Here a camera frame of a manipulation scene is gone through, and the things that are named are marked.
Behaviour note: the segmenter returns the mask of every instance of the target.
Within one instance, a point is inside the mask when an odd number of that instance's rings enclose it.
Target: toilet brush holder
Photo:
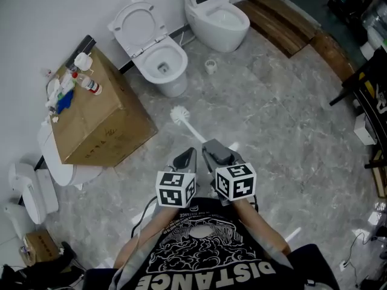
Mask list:
[[[209,75],[214,74],[218,69],[218,66],[216,65],[215,60],[212,60],[212,59],[207,60],[204,64],[204,66],[206,68],[206,72]]]

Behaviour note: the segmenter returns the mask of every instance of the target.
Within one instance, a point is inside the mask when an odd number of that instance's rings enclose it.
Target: smart toilet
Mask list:
[[[187,88],[185,51],[175,43],[157,9],[147,2],[123,8],[108,26],[144,78],[167,97]]]
[[[98,166],[62,164],[56,147],[53,128],[50,124],[41,127],[37,135],[37,141],[47,167],[58,185],[75,185],[79,187],[84,182],[92,180],[102,172],[102,167]]]
[[[247,15],[229,0],[185,0],[185,10],[196,37],[222,53],[235,51],[250,26]]]
[[[48,170],[35,172],[29,164],[12,164],[8,180],[12,190],[23,197],[25,208],[35,224],[43,223],[47,214],[58,211],[58,200]]]

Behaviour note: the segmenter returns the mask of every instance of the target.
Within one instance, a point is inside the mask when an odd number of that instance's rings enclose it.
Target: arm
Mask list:
[[[152,236],[160,232],[163,228],[167,227],[173,218],[178,213],[179,208],[163,207],[156,217],[154,217],[140,233],[140,237],[135,236],[129,242],[127,242],[120,250],[113,268],[121,268],[125,262],[129,259],[132,252],[136,247],[140,248],[144,245]]]
[[[241,221],[252,229],[257,236],[265,239],[273,247],[285,254],[285,256],[291,253],[290,247],[285,239],[266,223],[261,215],[251,206],[248,200],[236,200],[232,202],[232,205]]]

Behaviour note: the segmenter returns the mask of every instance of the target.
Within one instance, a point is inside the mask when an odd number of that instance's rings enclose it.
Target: bottle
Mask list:
[[[102,86],[95,81],[93,81],[90,77],[87,75],[84,75],[82,73],[73,73],[73,78],[77,82],[79,86],[82,88],[85,88],[92,92],[95,95],[99,95],[102,92]]]

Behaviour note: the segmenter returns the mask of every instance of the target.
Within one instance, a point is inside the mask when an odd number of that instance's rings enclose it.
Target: white wall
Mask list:
[[[186,23],[184,0],[146,0],[172,32]],[[117,66],[129,59],[106,25],[130,0],[0,0],[0,201],[11,196],[8,165],[35,165],[47,112],[41,68],[55,71],[86,34]]]

